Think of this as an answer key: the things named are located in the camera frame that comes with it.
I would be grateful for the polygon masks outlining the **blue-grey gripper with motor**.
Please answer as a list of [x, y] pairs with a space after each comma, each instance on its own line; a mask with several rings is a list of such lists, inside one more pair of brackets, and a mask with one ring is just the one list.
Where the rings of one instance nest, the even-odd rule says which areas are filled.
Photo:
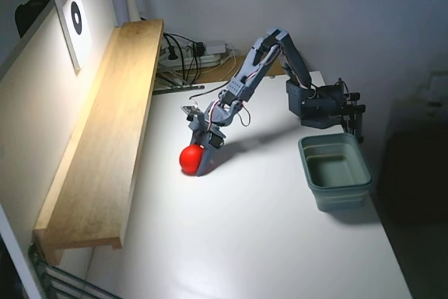
[[188, 107], [188, 121], [190, 122], [188, 127], [192, 130], [190, 145], [196, 144], [203, 148], [196, 176], [206, 174], [214, 154], [224, 143], [225, 135], [220, 128], [230, 125], [242, 107], [242, 101], [238, 99], [234, 100], [229, 107], [225, 107], [225, 103], [217, 99], [210, 103], [205, 112], [196, 106]]

